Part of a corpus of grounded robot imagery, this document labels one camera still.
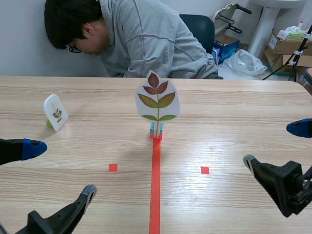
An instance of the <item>table surface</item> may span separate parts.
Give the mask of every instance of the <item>table surface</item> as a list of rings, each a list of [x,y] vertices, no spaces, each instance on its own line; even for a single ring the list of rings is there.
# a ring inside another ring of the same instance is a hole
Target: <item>table surface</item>
[[[287,81],[172,80],[181,116],[166,124],[161,159],[162,234],[310,233],[312,205],[285,218],[243,163],[247,154],[312,165],[312,140],[286,132],[312,117],[312,97]],[[43,217],[98,193],[77,234],[147,234],[152,141],[136,109],[131,78],[0,77],[0,138],[47,143],[36,159],[0,168],[0,222],[14,233],[27,214]],[[69,119],[55,133],[44,100],[57,94]],[[108,172],[118,164],[118,172]],[[200,167],[209,166],[210,174]]]

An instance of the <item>man's ear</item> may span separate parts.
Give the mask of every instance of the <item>man's ear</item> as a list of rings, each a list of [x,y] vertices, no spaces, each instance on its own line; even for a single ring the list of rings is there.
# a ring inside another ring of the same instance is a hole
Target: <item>man's ear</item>
[[[91,24],[86,23],[82,25],[82,33],[87,36],[87,35],[93,35],[94,33],[94,28],[91,26]]]

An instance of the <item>black chair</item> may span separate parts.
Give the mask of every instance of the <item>black chair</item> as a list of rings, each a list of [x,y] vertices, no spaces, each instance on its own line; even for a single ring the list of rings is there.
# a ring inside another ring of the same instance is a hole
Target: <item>black chair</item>
[[[207,16],[199,15],[180,15],[193,36],[204,47],[207,53],[215,52],[216,64],[218,65],[218,56],[216,50],[213,50],[215,41],[215,24]]]

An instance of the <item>black hair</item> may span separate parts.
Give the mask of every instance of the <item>black hair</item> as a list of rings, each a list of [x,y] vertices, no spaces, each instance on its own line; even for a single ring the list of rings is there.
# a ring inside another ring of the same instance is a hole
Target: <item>black hair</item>
[[[82,26],[102,16],[97,0],[46,0],[45,32],[57,49],[65,49],[74,39],[85,39]]]

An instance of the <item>gray hoodie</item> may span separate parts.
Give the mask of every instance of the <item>gray hoodie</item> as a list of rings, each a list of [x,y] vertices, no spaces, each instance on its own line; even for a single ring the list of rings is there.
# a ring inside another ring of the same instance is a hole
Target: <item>gray hoodie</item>
[[[159,0],[99,0],[110,33],[100,55],[108,77],[205,78],[217,73],[213,57],[179,13]]]

